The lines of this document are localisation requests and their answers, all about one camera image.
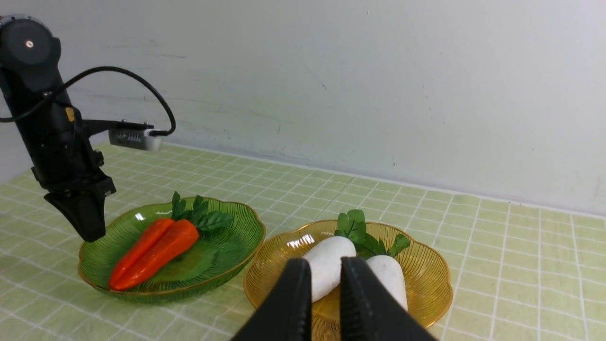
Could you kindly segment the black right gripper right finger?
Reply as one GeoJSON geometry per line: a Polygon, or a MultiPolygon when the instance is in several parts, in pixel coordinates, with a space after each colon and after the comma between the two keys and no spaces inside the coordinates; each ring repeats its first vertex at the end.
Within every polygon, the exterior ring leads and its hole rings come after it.
{"type": "Polygon", "coordinates": [[[342,257],[340,261],[342,341],[435,341],[392,298],[363,259],[342,257]]]}

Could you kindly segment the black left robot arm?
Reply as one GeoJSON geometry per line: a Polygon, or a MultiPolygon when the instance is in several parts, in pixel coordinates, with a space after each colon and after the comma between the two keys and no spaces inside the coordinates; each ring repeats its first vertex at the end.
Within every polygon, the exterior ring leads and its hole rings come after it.
{"type": "Polygon", "coordinates": [[[104,237],[104,203],[115,192],[80,111],[58,70],[61,43],[43,24],[11,18],[1,26],[1,91],[32,160],[44,198],[86,242],[104,237]]]}

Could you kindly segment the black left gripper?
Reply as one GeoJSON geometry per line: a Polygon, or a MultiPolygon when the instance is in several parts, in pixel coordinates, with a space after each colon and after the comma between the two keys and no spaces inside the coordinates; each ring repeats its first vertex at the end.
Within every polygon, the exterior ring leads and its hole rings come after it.
{"type": "Polygon", "coordinates": [[[85,242],[106,235],[105,197],[115,193],[104,174],[102,153],[81,131],[83,120],[68,95],[10,95],[9,111],[33,162],[33,174],[48,191],[44,199],[85,242]]]}

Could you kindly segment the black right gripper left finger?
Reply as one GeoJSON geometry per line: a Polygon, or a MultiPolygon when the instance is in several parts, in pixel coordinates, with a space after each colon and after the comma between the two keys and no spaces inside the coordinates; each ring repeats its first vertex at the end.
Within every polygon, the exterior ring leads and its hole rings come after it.
{"type": "Polygon", "coordinates": [[[290,259],[256,312],[233,341],[310,341],[312,277],[308,261],[290,259]]]}

